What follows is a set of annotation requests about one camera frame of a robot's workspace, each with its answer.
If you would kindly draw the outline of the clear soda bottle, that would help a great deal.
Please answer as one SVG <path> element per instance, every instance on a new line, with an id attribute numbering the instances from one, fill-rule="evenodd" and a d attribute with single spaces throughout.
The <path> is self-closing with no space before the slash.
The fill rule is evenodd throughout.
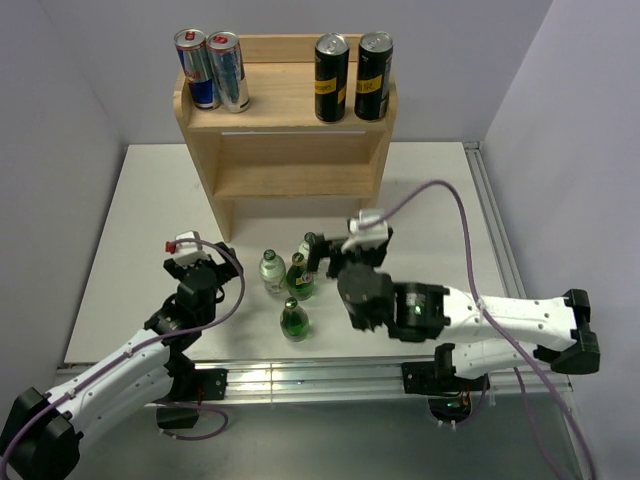
<path id="1" fill-rule="evenodd" d="M 298 252 L 301 253 L 304 257 L 304 262 L 307 263 L 309 260 L 309 254 L 311 252 L 311 248 L 316 243 L 316 235 L 314 232 L 306 232 L 304 234 L 303 240 L 299 244 Z"/>
<path id="2" fill-rule="evenodd" d="M 273 249 L 266 249 L 259 262 L 259 274 L 265 290 L 279 294 L 285 288 L 286 266 L 283 258 Z"/>

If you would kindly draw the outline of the green bottle with label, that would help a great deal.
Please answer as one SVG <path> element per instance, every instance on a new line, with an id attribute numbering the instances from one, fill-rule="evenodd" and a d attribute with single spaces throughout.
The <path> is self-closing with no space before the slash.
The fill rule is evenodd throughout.
<path id="1" fill-rule="evenodd" d="M 291 265 L 286 274 L 286 286 L 289 294 L 299 301 L 307 300 L 313 295 L 314 276 L 300 252 L 292 255 Z"/>

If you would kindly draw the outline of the dark green glass bottle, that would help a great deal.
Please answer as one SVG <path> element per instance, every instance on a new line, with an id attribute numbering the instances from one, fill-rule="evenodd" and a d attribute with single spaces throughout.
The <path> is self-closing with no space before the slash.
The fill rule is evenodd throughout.
<path id="1" fill-rule="evenodd" d="M 303 341 L 311 334 L 309 316 L 294 297 L 286 299 L 279 324 L 283 335 L 290 341 Z"/>

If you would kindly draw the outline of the black yellow can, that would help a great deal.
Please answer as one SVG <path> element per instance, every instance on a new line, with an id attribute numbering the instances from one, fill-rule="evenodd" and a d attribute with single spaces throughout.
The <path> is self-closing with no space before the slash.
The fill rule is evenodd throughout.
<path id="1" fill-rule="evenodd" d="M 378 121 L 386 115 L 393 49 L 387 32 L 369 32 L 360 38 L 354 111 L 362 120 Z"/>
<path id="2" fill-rule="evenodd" d="M 339 33 L 322 35 L 315 44 L 315 114 L 325 123 L 340 121 L 346 111 L 350 47 Z"/>

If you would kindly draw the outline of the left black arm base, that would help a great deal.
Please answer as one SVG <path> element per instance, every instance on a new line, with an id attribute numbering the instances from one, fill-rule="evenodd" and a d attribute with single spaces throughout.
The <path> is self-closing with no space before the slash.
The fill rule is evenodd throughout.
<path id="1" fill-rule="evenodd" d="M 162 434 L 184 441 L 207 439 L 221 434 L 229 424 L 229 416 L 210 401 L 225 398 L 228 370 L 225 368 L 195 369 L 183 382 L 163 398 L 157 406 L 156 425 Z M 189 437 L 182 431 L 193 429 L 205 415 L 219 416 L 221 425 L 210 434 Z"/>

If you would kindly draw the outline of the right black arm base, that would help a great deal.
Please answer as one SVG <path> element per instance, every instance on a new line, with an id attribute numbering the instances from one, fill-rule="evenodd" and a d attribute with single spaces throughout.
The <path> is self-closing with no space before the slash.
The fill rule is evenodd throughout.
<path id="1" fill-rule="evenodd" d="M 439 427 L 452 430 L 468 425 L 482 410 L 491 387 L 489 375 L 458 377 L 453 353 L 456 346 L 445 343 L 428 361 L 408 361 L 400 365 L 404 393 L 427 398 L 428 411 Z"/>

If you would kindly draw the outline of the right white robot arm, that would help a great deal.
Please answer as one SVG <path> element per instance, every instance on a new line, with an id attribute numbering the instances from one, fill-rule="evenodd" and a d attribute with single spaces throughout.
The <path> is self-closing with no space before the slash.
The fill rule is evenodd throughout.
<path id="1" fill-rule="evenodd" d="M 589 375 L 600 368 L 600 347 L 591 328 L 586 291 L 570 289 L 546 300 L 482 296 L 440 284 L 395 282 L 380 271 L 393 231 L 352 231 L 328 239 L 308 233 L 308 267 L 329 261 L 327 275 L 356 330 L 385 327 L 390 338 L 437 342 L 431 363 L 435 383 L 457 388 L 495 370 L 533 361 L 565 375 Z"/>

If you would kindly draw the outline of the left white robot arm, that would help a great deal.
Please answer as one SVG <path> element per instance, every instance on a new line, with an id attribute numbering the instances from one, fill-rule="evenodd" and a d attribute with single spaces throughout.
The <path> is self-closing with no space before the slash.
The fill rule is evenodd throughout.
<path id="1" fill-rule="evenodd" d="M 40 392 L 23 391 L 1 432 L 1 476 L 14 470 L 24 479 L 64 479 L 83 446 L 149 403 L 183 399 L 195 386 L 186 350 L 226 320 L 217 306 L 224 286 L 243 279 L 233 248 L 212 245 L 222 260 L 205 253 L 209 242 L 177 238 L 166 243 L 164 269 L 178 282 L 134 336 L 72 380 Z"/>

